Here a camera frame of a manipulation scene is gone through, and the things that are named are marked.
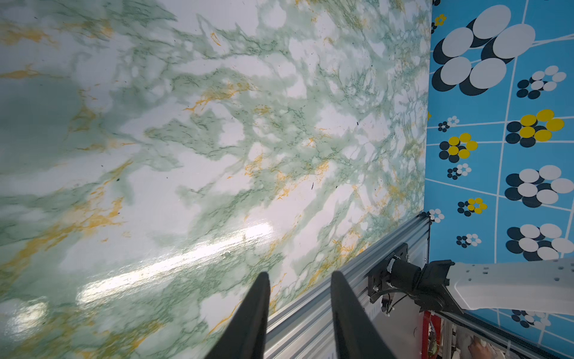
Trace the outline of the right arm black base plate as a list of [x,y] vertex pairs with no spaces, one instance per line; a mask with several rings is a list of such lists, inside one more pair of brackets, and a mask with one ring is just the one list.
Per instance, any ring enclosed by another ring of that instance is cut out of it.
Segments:
[[367,275],[367,296],[371,304],[381,303],[381,311],[390,315],[393,310],[393,301],[396,293],[399,293],[391,284],[391,270],[396,260],[408,259],[408,244],[400,244],[379,262]]

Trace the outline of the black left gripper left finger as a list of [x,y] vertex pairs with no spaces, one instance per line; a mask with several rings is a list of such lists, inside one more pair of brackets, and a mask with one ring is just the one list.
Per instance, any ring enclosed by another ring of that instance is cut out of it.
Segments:
[[271,286],[261,272],[206,358],[264,358]]

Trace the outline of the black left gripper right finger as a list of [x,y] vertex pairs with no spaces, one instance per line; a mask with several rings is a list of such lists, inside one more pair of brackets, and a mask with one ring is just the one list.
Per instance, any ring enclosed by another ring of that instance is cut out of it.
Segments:
[[333,272],[330,296],[338,358],[396,357],[373,326],[342,272]]

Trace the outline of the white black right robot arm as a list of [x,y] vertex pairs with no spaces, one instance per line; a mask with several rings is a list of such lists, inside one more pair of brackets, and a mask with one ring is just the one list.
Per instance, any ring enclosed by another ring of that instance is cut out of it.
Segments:
[[420,268],[394,259],[387,280],[424,311],[462,315],[507,309],[573,315],[573,260],[466,264],[433,261]]

